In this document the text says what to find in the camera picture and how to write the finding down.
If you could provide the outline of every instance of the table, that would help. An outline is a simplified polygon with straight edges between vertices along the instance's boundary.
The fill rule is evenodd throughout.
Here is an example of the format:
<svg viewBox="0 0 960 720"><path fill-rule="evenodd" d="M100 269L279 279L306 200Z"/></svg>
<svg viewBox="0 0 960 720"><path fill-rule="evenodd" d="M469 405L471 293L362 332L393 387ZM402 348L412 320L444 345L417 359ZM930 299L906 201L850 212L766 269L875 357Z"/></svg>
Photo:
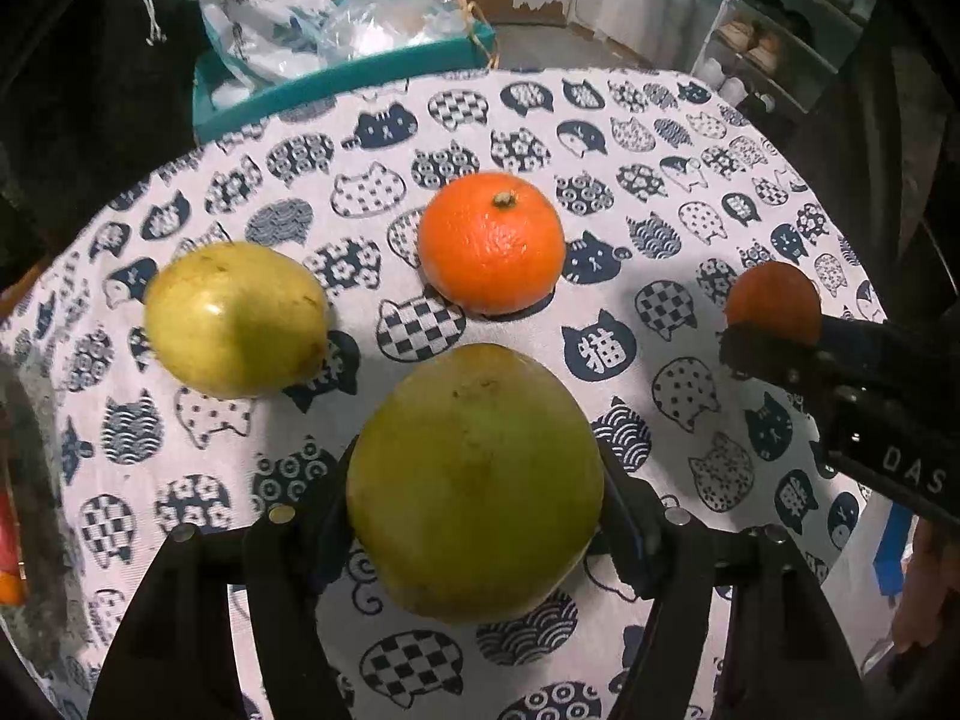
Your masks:
<svg viewBox="0 0 960 720"><path fill-rule="evenodd" d="M478 169L517 172L563 220L563 278L519 316L465 316L416 269L424 206ZM273 247L326 288L335 329L316 378L218 402L152 357L142 327L150 279L226 240ZM67 556L66 611L7 610L4 624L51 700L83 717L125 605L171 528L240 527L296 499L417 361L477 341L547 365L665 504L712 527L782 522L823 579L869 490L819 460L798 398L738 381L718 361L731 281L768 259L799 265L825 313L882 317L851 247L774 146L672 71L427 76L310 103L198 148L104 208L0 329L11 381L40 423L37 465L50 469ZM688 383L696 394L676 401L675 386ZM269 717L245 591L232 587L230 600L248 708ZM605 716L649 610L596 542L536 614L448 627L394 608L357 545L317 621L356 718L520 720L543 707ZM53 617L61 643L45 656L30 642ZM727 620L728 593L718 592L690 718L709 716ZM424 655L405 661L411 676L377 657L415 640ZM439 655L420 668L427 652Z"/></svg>

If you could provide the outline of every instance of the small orange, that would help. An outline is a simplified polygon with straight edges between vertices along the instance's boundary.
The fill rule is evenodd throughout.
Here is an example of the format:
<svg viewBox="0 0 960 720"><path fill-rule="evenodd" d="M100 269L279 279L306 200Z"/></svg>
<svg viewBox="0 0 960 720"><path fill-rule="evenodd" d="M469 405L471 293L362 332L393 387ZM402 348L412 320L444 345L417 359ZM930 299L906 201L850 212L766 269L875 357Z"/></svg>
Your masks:
<svg viewBox="0 0 960 720"><path fill-rule="evenodd" d="M810 346L820 339L820 296L799 268L765 262L748 269L727 298L727 324L750 322Z"/></svg>
<svg viewBox="0 0 960 720"><path fill-rule="evenodd" d="M497 172L465 175L438 191L421 219L418 250L427 281L477 314L512 314L543 300L566 256L550 201Z"/></svg>

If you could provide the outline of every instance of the yellow-green fruit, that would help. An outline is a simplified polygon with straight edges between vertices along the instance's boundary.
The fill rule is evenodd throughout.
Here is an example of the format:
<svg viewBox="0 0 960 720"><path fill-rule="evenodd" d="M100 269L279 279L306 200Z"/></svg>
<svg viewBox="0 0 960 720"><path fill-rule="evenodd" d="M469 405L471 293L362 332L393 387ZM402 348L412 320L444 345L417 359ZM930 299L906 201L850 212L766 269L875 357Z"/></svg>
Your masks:
<svg viewBox="0 0 960 720"><path fill-rule="evenodd" d="M360 433L347 509L403 608L527 613L576 565L603 501L587 418L539 362L493 343L424 362Z"/></svg>
<svg viewBox="0 0 960 720"><path fill-rule="evenodd" d="M157 359L193 389L254 397L310 378L326 353L326 297L289 257L256 244L199 248L146 295Z"/></svg>

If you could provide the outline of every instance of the teal bin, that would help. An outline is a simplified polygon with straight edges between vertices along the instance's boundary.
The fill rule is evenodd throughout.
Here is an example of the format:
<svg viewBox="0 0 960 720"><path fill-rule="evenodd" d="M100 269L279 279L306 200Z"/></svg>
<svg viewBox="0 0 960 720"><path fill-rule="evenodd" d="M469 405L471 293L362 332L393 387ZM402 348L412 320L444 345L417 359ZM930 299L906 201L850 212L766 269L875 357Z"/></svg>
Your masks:
<svg viewBox="0 0 960 720"><path fill-rule="evenodd" d="M493 28L476 22L473 34L493 55L496 45ZM250 95L243 103L218 111L213 107L210 95L232 75L216 52L210 50L197 60L193 71L193 131L197 143L208 143L227 132L236 132L244 124L311 100L413 76L483 68L488 61L486 52L469 37L449 38L344 62L264 89Z"/></svg>

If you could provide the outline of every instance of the white cup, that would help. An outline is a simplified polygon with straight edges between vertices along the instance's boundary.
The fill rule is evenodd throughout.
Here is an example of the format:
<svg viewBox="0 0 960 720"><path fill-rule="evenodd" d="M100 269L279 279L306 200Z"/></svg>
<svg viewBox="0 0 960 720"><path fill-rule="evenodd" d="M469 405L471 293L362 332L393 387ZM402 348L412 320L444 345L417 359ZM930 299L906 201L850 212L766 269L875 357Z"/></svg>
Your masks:
<svg viewBox="0 0 960 720"><path fill-rule="evenodd" d="M710 89L719 89L723 82L727 80L720 63L713 57L707 57L697 71L698 79L702 80Z"/></svg>
<svg viewBox="0 0 960 720"><path fill-rule="evenodd" d="M720 97L736 108L747 98L747 87L736 76L730 76L719 89Z"/></svg>

